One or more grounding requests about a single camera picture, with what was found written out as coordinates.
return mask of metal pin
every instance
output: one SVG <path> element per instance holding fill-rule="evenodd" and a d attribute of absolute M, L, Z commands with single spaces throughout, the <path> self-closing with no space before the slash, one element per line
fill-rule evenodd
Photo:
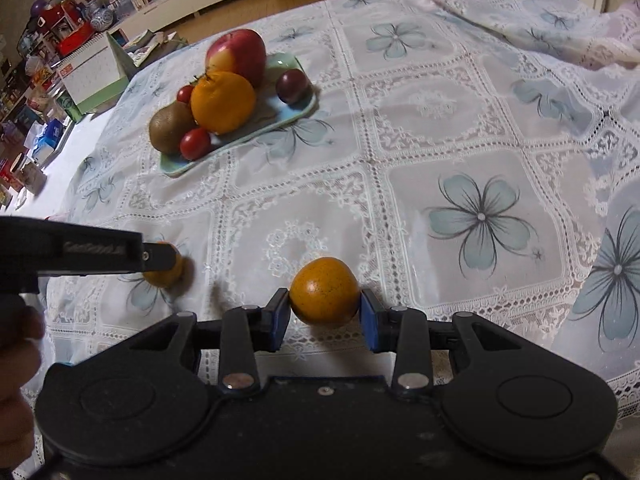
<path fill-rule="evenodd" d="M 222 383 L 229 390 L 244 390 L 245 388 L 253 386 L 255 380 L 253 377 L 251 377 L 251 375 L 240 372 L 237 374 L 225 375 L 222 379 Z"/>
<path fill-rule="evenodd" d="M 406 390 L 418 390 L 429 386 L 429 378 L 426 375 L 411 372 L 398 377 L 398 384 Z"/>

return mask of orange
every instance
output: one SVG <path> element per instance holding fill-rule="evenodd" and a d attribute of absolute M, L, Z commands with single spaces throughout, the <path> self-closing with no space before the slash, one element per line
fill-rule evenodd
<path fill-rule="evenodd" d="M 289 289 L 291 309 L 309 325 L 338 327 L 360 306 L 360 287 L 347 265 L 337 258 L 318 258 L 300 269 Z"/>
<path fill-rule="evenodd" d="M 254 87 L 233 72 L 207 72 L 191 93 L 193 118 L 217 135 L 228 134 L 242 126 L 254 107 Z"/>
<path fill-rule="evenodd" d="M 167 244 L 168 242 L 158 242 L 159 244 Z M 147 272 L 143 272 L 142 276 L 146 280 L 147 283 L 150 283 L 153 286 L 158 288 L 169 288 L 174 286 L 175 283 L 180 279 L 182 275 L 182 267 L 184 266 L 184 262 L 182 259 L 182 255 L 178 252 L 174 246 L 175 251 L 175 264 L 169 270 L 149 270 Z"/>

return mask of brown kiwi fruit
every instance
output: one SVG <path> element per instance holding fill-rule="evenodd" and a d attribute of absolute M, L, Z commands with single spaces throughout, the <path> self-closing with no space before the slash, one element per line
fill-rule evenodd
<path fill-rule="evenodd" d="M 193 120 L 191 108 L 186 103 L 174 101 L 159 109 L 149 121 L 151 145 L 165 155 L 180 153 L 182 136 L 198 125 Z"/>

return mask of fruit plate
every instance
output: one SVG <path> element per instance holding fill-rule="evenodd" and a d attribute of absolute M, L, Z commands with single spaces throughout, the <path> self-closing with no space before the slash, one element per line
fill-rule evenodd
<path fill-rule="evenodd" d="M 258 90 L 255 110 L 251 118 L 237 130 L 223 136 L 216 136 L 220 145 L 198 160 L 190 162 L 181 155 L 161 153 L 160 171 L 167 176 L 179 176 L 216 153 L 248 142 L 260 134 L 277 130 L 300 117 L 309 115 L 318 102 L 314 91 L 309 92 L 307 97 L 292 105 L 283 103 L 276 95 L 276 81 L 285 70 L 290 68 L 303 70 L 296 56 L 286 52 L 269 54 L 264 69 L 264 80 Z"/>

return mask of white table surface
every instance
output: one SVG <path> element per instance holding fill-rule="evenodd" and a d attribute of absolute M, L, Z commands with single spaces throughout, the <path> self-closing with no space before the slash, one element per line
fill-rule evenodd
<path fill-rule="evenodd" d="M 71 182 L 78 166 L 84 158 L 95 148 L 104 127 L 107 125 L 113 109 L 98 116 L 88 115 L 76 124 L 58 156 L 44 169 L 47 182 L 42 191 L 34 196 L 27 193 L 24 205 L 16 210 L 17 193 L 13 192 L 8 209 L 0 214 L 12 216 L 27 216 L 30 218 L 46 218 L 60 211 L 66 189 Z"/>

